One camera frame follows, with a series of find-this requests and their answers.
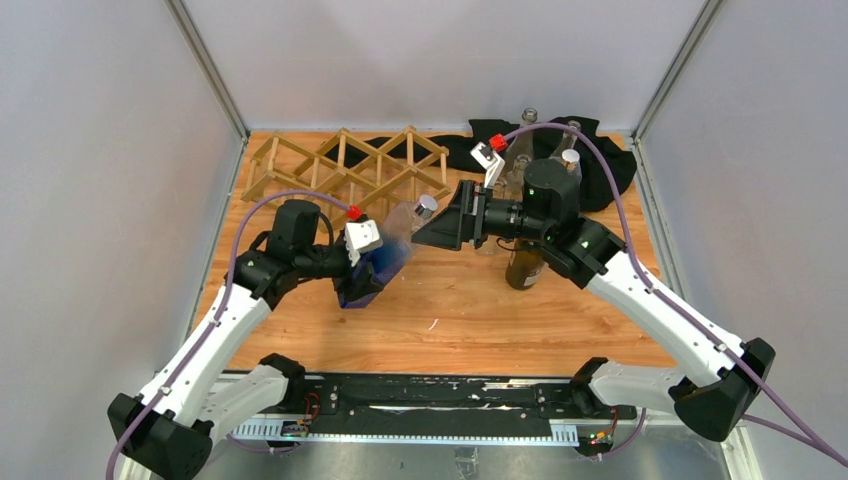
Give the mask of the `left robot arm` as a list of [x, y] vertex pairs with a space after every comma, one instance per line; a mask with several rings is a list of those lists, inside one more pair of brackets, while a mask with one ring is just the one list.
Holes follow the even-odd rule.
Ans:
[[272, 405], [298, 411], [306, 400], [304, 368], [272, 354], [218, 393], [211, 390], [245, 339], [282, 298], [312, 280], [330, 279], [341, 301], [382, 290], [370, 253], [383, 243], [377, 223], [358, 207], [324, 199], [347, 217], [326, 244], [316, 241], [329, 217], [321, 194], [281, 193], [272, 226], [244, 251], [231, 253], [224, 285], [202, 321], [165, 367], [137, 394], [117, 395], [108, 408], [116, 437], [105, 476], [116, 476], [125, 457], [163, 479], [192, 479], [214, 447], [254, 414]]

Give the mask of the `wooden wine rack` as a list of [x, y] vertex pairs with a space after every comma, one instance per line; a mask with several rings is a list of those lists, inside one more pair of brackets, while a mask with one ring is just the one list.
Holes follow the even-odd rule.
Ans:
[[275, 131], [249, 158], [241, 199], [257, 202], [282, 190], [309, 190], [382, 218], [421, 194], [441, 200], [451, 193], [448, 155], [413, 126], [379, 146], [345, 128], [318, 146]]

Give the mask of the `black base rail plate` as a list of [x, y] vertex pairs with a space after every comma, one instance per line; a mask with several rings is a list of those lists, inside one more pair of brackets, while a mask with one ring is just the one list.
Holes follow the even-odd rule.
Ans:
[[310, 440], [433, 443], [587, 443], [637, 419], [633, 406], [581, 407], [567, 377], [307, 375], [299, 401], [264, 409]]

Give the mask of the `blue labelled bottle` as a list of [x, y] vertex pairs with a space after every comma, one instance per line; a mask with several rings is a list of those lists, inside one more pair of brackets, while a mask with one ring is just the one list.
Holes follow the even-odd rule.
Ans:
[[580, 183], [582, 181], [580, 153], [573, 148], [565, 149], [560, 154], [560, 160], [566, 167], [568, 173], [574, 177], [578, 183]]

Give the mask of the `clear bottle dark label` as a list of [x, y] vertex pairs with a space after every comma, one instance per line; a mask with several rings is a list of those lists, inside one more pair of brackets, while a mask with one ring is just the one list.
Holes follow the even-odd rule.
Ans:
[[558, 145], [551, 154], [552, 158], [562, 160], [563, 152], [569, 149], [573, 149], [578, 140], [578, 137], [574, 133], [574, 131], [580, 131], [582, 129], [581, 123], [577, 120], [569, 120], [566, 123], [566, 126], [569, 127], [569, 130], [566, 130], [562, 133], [562, 137]]

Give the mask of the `black cloth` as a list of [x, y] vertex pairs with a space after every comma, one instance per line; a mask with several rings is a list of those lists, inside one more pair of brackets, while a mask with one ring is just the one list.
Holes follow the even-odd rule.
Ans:
[[[621, 149], [609, 137], [597, 135], [599, 121], [588, 117], [575, 115], [560, 116], [552, 119], [554, 123], [566, 124], [576, 121], [580, 129], [598, 148], [605, 158], [609, 170], [620, 193], [624, 193], [631, 185], [637, 170], [634, 155]], [[469, 125], [471, 137], [461, 135], [436, 135], [431, 140], [449, 150], [447, 166], [464, 172], [480, 173], [482, 168], [472, 159], [471, 148], [479, 141], [487, 140], [496, 134], [507, 134], [518, 128], [516, 123], [502, 119], [471, 119]], [[562, 139], [562, 133], [555, 129], [539, 129], [533, 132], [533, 149], [537, 158], [548, 158], [554, 155], [555, 148]], [[608, 207], [614, 197], [608, 180], [596, 155], [581, 141], [577, 141], [574, 149], [580, 155], [581, 186], [580, 209], [582, 212], [599, 212]]]

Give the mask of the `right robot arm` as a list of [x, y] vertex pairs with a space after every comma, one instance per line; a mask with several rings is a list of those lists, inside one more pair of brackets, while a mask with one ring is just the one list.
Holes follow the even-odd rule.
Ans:
[[760, 338], [740, 339], [684, 303], [631, 258], [619, 236], [582, 215], [578, 197], [578, 181], [561, 162], [534, 160], [520, 200], [462, 181], [412, 240], [455, 251], [492, 235], [532, 243], [553, 272], [615, 306], [675, 361], [662, 369], [592, 358], [571, 381], [575, 411], [592, 418], [610, 407], [642, 407], [676, 415], [705, 439], [726, 439], [759, 394], [774, 349]]

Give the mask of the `dark green wine bottle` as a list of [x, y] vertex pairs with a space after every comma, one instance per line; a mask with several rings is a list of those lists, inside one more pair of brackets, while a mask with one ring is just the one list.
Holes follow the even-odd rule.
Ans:
[[538, 282], [545, 265], [537, 242], [518, 239], [511, 252], [505, 280], [515, 290], [530, 289]]

